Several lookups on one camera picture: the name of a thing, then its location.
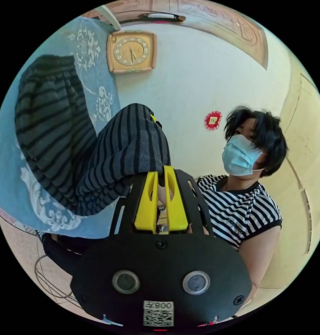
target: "red paper ornament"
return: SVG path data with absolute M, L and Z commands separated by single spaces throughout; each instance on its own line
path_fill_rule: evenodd
M 208 130 L 216 130 L 219 128 L 220 121 L 222 119 L 222 113 L 214 111 L 209 113 L 204 119 L 204 125 Z

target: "face mask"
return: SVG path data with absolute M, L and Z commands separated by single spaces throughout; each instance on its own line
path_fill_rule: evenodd
M 222 154 L 224 169 L 233 176 L 247 176 L 253 171 L 262 171 L 263 169 L 253 170 L 254 163 L 262 153 L 245 136 L 234 135 L 226 144 Z

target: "gold clock frame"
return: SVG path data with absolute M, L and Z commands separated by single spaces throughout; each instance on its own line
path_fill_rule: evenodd
M 126 35 L 126 34 L 146 34 L 150 36 L 150 40 L 152 41 L 152 59 L 151 59 L 151 66 L 150 67 L 145 67 L 145 68 L 139 68 L 139 69 L 129 69 L 126 67 L 125 70 L 118 70 L 114 69 L 113 65 L 113 55 L 111 52 L 111 46 L 113 43 L 114 37 L 120 36 L 120 35 Z M 157 45 L 158 39 L 155 33 L 150 32 L 150 31 L 144 31 L 144 30 L 125 30 L 125 31 L 116 31 L 111 33 L 108 36 L 107 39 L 107 61 L 108 61 L 108 68 L 109 72 L 111 73 L 138 73 L 138 72 L 144 72 L 144 71 L 150 71 L 155 68 L 155 64 L 157 61 L 157 53 L 158 53 L 158 45 Z

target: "striped fabric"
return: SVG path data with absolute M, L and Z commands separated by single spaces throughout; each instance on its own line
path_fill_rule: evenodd
M 167 139 L 141 104 L 120 110 L 96 136 L 74 57 L 45 55 L 24 72 L 17 140 L 34 176 L 61 205 L 94 215 L 129 190 L 129 176 L 170 165 Z
M 272 227 L 281 227 L 279 208 L 261 183 L 242 191 L 221 192 L 226 181 L 227 176 L 208 175 L 197 182 L 208 204 L 216 237 L 238 250 L 242 241 Z

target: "circular sensor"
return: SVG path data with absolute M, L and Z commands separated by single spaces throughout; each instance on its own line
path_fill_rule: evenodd
M 136 274 L 128 270 L 121 270 L 112 278 L 114 288 L 123 294 L 132 294 L 139 289 L 140 281 Z
M 210 277 L 202 271 L 188 273 L 182 283 L 183 289 L 192 295 L 204 293 L 210 286 Z

